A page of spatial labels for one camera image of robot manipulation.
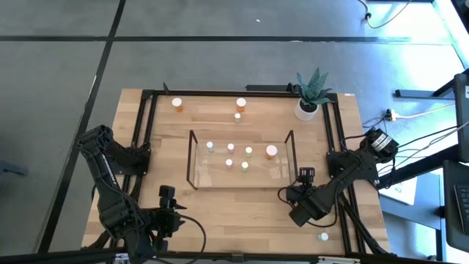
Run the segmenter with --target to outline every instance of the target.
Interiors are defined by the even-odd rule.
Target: gray floor
[[[0,1],[0,34],[107,35],[117,0]],[[373,22],[403,4],[371,4]],[[361,119],[387,108],[415,114],[450,102],[399,100],[395,89],[435,89],[463,70],[445,25],[431,4],[411,4],[379,30],[361,22],[354,0],[129,1],[118,35],[306,35],[412,37],[424,44],[370,43],[115,43],[89,121],[111,125],[123,88],[244,89],[295,82],[295,73],[329,72],[326,85],[357,95]],[[0,177],[0,255],[33,252],[53,191],[92,85],[103,43],[0,42],[0,160],[29,175]],[[388,123],[398,142],[454,123],[454,109]],[[79,158],[52,250],[77,249],[92,179]],[[435,253],[433,230],[385,215],[400,256]]]

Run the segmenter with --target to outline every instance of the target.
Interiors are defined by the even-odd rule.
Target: wooden table
[[[133,134],[140,89],[124,89],[114,118],[114,139],[129,146]],[[172,96],[158,96],[153,122],[152,156],[149,171],[144,176],[139,205],[157,207],[160,185],[176,187],[176,199],[187,207],[180,213],[200,221],[207,232],[206,252],[287,253],[287,254],[344,254],[339,221],[333,227],[298,227],[288,212],[291,208],[277,198],[271,188],[239,188],[195,191],[186,181],[189,131],[197,131],[199,140],[210,139],[222,133],[227,139],[239,136],[256,142],[271,142],[295,132],[298,168],[316,169],[314,184],[329,181],[325,154],[328,143],[322,109],[308,122],[294,114],[297,98],[247,98],[243,121],[235,124],[235,97],[182,96],[184,111],[176,112]],[[338,94],[345,136],[363,133],[354,95]],[[334,142],[339,140],[333,114],[331,115]],[[145,125],[141,128],[143,138]],[[360,139],[347,141],[347,146],[358,148]],[[380,201],[375,189],[366,181],[355,181],[355,192],[362,222],[372,236],[386,250],[390,250]],[[98,220],[97,199],[94,199],[83,239],[83,246],[94,242],[103,231]],[[329,224],[333,212],[318,221]],[[348,221],[352,249],[357,250],[355,231]],[[328,241],[318,241],[317,234],[327,232]],[[200,229],[191,222],[181,226],[169,239],[169,250],[198,252],[202,245]]]

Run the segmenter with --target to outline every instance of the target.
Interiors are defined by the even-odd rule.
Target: small bottle
[[[225,163],[227,169],[231,169],[233,167],[233,161],[231,159],[227,159]]]
[[[215,147],[213,147],[213,142],[207,142],[208,152],[212,153]]]
[[[249,164],[247,162],[242,162],[241,163],[241,168],[243,169],[243,171],[247,171],[248,170],[248,167],[249,167]]]
[[[173,99],[171,103],[176,108],[176,111],[178,112],[182,111],[182,99],[181,98],[175,98]]]
[[[277,155],[277,147],[274,145],[268,145],[265,149],[265,157],[266,159],[272,159]]]
[[[237,124],[239,122],[241,122],[241,114],[240,113],[234,114],[234,122],[237,123]]]
[[[317,234],[317,239],[320,241],[327,241],[329,239],[329,235],[326,232],[322,232]]]
[[[228,148],[228,153],[229,154],[233,154],[233,152],[235,151],[235,145],[232,144],[232,143],[229,143],[227,148]]]
[[[246,107],[246,99],[244,98],[238,98],[236,100],[236,105],[237,105],[237,111],[238,112],[244,112],[244,108]]]
[[[247,147],[246,148],[246,157],[251,157],[252,154],[252,147]]]

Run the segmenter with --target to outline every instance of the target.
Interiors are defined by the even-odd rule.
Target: succulent plant
[[[299,93],[301,96],[301,102],[305,106],[313,106],[313,105],[321,105],[323,103],[330,102],[329,98],[325,97],[325,95],[332,89],[322,89],[325,83],[325,79],[328,77],[329,73],[324,75],[320,75],[320,69],[317,68],[314,72],[313,76],[309,80],[308,85],[303,82],[303,78],[301,74],[296,73],[296,77],[298,82],[300,83]]]

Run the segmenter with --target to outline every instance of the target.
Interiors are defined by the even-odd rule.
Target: white pot
[[[300,106],[300,102],[301,102],[301,98],[300,100],[298,100],[298,103],[296,104],[296,107],[295,107],[296,117],[298,117],[302,121],[312,120],[313,117],[316,115],[317,109],[319,109],[319,106],[317,106],[316,110],[314,110],[313,112],[307,112],[307,111],[302,110]]]

